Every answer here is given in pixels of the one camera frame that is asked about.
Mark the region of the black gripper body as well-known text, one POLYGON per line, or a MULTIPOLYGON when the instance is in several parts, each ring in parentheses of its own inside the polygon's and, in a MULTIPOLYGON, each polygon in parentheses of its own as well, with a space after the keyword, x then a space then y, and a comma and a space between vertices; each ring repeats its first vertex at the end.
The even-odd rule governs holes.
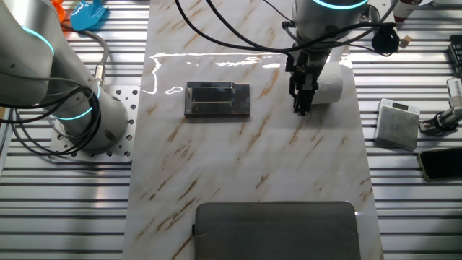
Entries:
POLYGON ((290 73, 289 90, 318 89, 318 78, 330 51, 293 51, 286 60, 285 71, 290 73))

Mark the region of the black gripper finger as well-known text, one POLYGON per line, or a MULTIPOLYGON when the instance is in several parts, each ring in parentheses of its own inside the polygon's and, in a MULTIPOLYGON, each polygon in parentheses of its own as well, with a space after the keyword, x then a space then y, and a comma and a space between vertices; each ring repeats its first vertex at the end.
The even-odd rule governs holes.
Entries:
POLYGON ((302 88, 302 114, 310 112, 314 94, 318 90, 317 81, 306 79, 302 88))
POLYGON ((293 112, 298 116, 304 116, 304 112, 300 110, 299 88, 295 77, 289 79, 289 93, 293 97, 293 112))

